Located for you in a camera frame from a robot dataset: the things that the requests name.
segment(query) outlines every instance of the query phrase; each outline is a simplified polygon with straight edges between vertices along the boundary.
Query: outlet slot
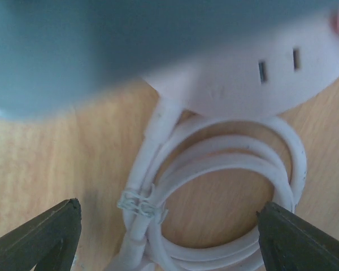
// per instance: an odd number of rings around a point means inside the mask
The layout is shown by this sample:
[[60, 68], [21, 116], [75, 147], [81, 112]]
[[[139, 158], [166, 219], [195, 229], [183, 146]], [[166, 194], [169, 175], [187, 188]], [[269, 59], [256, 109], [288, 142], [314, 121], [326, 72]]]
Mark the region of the outlet slot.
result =
[[294, 60], [294, 71], [298, 71], [301, 67], [299, 48], [293, 49], [293, 60]]
[[260, 73], [260, 82], [264, 84], [267, 82], [267, 70], [266, 70], [266, 62], [259, 61], [259, 73]]

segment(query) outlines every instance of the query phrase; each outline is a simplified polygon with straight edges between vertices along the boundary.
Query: black clamp jaw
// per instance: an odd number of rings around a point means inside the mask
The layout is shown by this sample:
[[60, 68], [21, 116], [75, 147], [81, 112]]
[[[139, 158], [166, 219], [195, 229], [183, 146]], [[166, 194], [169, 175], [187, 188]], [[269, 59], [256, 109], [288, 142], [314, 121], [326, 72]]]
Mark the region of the black clamp jaw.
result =
[[0, 238], [0, 271], [69, 271], [81, 232], [77, 199], [64, 200]]
[[[79, 202], [70, 199], [4, 235], [0, 271], [70, 271], [80, 221]], [[339, 241], [276, 203], [258, 213], [258, 228], [267, 271], [339, 271]]]
[[258, 213], [267, 271], [339, 271], [339, 241], [276, 203]]

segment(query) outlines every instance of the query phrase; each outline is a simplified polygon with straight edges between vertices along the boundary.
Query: power cord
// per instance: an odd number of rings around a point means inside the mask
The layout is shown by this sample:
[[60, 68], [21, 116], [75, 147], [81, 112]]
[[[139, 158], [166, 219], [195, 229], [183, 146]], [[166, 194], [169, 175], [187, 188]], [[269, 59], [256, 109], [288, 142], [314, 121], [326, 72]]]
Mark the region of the power cord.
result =
[[[203, 174], [223, 169], [247, 169], [265, 176], [275, 187], [273, 201], [295, 212], [306, 180], [306, 154], [301, 139], [283, 120], [251, 120], [271, 129], [287, 144], [292, 157], [289, 184], [285, 165], [265, 143], [243, 135], [223, 135], [196, 143], [180, 154], [162, 174], [155, 176], [168, 155], [195, 132], [230, 119], [193, 116], [177, 125], [183, 108], [160, 99], [149, 121], [145, 140], [134, 162], [118, 207], [123, 209], [127, 233], [117, 256], [106, 271], [202, 271], [228, 266], [227, 270], [256, 270], [263, 265], [257, 227], [243, 237], [213, 248], [180, 247], [162, 236], [166, 199], [179, 187]], [[253, 153], [215, 154], [228, 149]]]

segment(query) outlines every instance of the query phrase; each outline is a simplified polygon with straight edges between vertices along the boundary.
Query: wooden table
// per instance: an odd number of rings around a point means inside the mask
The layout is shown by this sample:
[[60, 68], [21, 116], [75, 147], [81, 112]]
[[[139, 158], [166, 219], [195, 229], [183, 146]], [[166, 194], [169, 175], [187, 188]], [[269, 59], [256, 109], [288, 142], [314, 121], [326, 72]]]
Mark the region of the wooden table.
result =
[[[64, 199], [79, 198], [82, 233], [73, 269], [102, 270], [116, 254], [124, 234], [116, 202], [157, 100], [144, 83], [125, 88], [50, 119], [0, 120], [0, 236]], [[303, 139], [308, 157], [297, 214], [339, 239], [339, 80], [282, 116]], [[289, 166], [282, 142], [253, 124], [206, 129], [180, 149], [234, 132], [265, 139]], [[189, 247], [229, 242], [255, 225], [255, 211], [272, 192], [266, 180], [249, 172], [208, 174], [170, 197], [164, 235]]]

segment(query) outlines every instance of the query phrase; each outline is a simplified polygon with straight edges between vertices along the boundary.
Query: power strip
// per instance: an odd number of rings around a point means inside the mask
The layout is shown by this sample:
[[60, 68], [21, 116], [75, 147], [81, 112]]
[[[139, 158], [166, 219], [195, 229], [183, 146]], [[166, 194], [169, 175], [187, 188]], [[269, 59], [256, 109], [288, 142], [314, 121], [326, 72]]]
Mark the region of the power strip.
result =
[[[339, 76], [339, 36], [331, 18], [331, 13], [322, 12], [145, 76], [161, 98], [118, 202], [127, 233], [106, 271], [154, 271], [154, 263], [165, 271], [248, 271], [263, 264], [257, 227], [213, 248], [184, 248], [166, 240], [160, 228], [167, 213], [165, 201], [200, 175], [242, 168], [265, 176], [275, 187], [273, 201], [295, 212], [306, 180], [305, 149], [296, 132], [273, 116], [316, 95]], [[199, 115], [177, 125], [184, 109]], [[290, 184], [280, 157], [265, 143], [224, 135], [185, 150], [154, 185], [160, 165], [183, 140], [232, 120], [256, 122], [284, 140], [292, 156]], [[229, 149], [253, 155], [213, 154]]]

